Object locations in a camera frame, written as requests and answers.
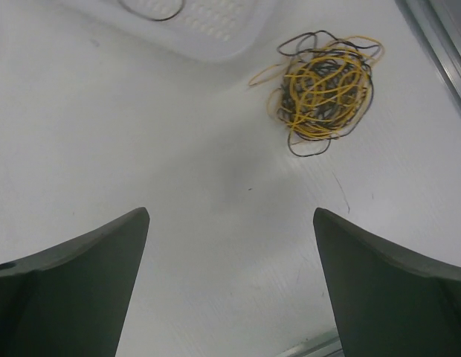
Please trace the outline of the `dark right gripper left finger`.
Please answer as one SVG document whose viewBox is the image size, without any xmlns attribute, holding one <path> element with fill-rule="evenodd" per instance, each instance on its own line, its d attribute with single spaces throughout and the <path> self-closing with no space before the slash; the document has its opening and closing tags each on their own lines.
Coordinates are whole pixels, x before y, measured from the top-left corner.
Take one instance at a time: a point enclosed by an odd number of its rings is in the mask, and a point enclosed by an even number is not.
<svg viewBox="0 0 461 357">
<path fill-rule="evenodd" d="M 115 356 L 148 230 L 137 208 L 0 264 L 0 356 Z"/>
</svg>

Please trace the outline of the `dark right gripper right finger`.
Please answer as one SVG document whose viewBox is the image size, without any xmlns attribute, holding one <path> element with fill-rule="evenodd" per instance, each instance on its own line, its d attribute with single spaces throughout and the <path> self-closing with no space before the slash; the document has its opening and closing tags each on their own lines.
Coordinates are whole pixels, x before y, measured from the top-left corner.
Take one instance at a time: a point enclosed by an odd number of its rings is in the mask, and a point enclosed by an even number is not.
<svg viewBox="0 0 461 357">
<path fill-rule="evenodd" d="M 318 208 L 313 225 L 345 356 L 461 356 L 461 268 Z"/>
</svg>

